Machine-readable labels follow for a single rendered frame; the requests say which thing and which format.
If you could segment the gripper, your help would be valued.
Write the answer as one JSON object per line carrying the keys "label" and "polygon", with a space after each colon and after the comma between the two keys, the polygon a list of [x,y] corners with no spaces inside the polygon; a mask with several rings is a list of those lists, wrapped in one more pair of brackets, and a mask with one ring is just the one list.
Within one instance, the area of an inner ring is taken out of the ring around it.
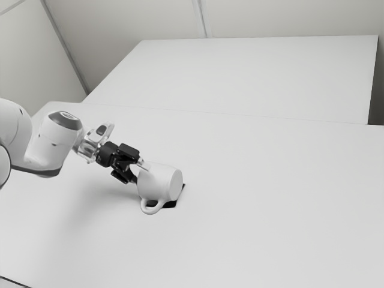
{"label": "gripper", "polygon": [[[118,153],[118,162],[116,162],[116,153]],[[151,165],[141,156],[139,150],[124,143],[119,146],[113,142],[103,144],[97,155],[96,163],[102,167],[111,167],[111,175],[123,184],[137,184],[137,176],[131,171],[130,165],[139,166],[145,171],[149,171]]]}

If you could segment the white mug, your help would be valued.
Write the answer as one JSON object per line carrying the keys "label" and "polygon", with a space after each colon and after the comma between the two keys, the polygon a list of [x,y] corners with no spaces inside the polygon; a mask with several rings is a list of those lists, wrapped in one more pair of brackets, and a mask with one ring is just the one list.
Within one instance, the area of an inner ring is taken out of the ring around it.
{"label": "white mug", "polygon": [[179,168],[155,162],[149,165],[148,170],[140,170],[137,176],[137,192],[142,212],[153,215],[167,202],[178,200],[184,180]]}

